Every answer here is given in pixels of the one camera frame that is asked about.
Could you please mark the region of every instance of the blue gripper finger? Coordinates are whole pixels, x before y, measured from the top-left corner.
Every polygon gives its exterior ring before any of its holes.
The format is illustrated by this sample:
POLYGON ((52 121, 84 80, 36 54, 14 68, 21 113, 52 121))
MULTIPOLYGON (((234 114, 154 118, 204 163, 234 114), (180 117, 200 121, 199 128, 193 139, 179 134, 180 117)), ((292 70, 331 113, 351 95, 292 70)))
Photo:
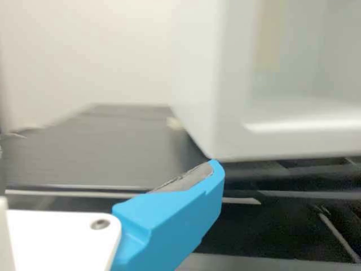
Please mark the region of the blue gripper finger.
POLYGON ((112 271, 171 271, 219 216, 224 170, 211 160, 151 193, 113 206, 122 236, 112 271))

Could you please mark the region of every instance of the white background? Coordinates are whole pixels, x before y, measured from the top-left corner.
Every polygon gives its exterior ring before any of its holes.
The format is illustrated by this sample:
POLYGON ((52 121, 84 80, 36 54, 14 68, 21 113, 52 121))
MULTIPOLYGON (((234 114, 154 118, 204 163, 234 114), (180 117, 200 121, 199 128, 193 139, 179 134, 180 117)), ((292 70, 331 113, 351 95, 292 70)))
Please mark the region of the white background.
POLYGON ((169 99, 171 0, 0 0, 2 126, 169 99))

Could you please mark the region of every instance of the metal screw head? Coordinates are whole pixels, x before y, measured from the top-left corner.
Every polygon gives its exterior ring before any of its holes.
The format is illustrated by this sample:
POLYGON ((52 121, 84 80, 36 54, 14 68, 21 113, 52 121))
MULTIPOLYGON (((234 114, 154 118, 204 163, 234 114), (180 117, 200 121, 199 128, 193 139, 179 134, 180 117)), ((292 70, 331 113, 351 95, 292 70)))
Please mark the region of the metal screw head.
POLYGON ((106 227, 108 227, 111 223, 108 221, 108 220, 105 220, 105 219, 98 219, 98 220, 95 220, 91 225, 90 227, 93 229, 93 230, 103 230, 105 229, 106 227))

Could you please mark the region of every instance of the black platform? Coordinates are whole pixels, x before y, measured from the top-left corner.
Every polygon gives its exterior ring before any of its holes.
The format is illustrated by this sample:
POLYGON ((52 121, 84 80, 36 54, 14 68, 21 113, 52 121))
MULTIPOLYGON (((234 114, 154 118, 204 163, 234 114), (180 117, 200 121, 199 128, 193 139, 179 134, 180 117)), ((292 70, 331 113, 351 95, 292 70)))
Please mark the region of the black platform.
MULTIPOLYGON (((45 129, 5 137, 8 190, 143 193, 207 161, 167 107, 98 105, 45 129)), ((361 159, 225 163, 229 198, 360 199, 361 159)))

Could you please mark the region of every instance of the white box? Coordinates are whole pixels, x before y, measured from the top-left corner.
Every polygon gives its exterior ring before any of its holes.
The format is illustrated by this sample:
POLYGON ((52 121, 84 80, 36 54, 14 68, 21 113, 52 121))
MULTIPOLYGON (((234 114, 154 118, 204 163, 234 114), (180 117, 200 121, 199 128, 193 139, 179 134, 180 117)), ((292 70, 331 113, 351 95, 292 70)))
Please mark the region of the white box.
POLYGON ((174 0, 172 108, 221 161, 361 152, 360 0, 174 0))

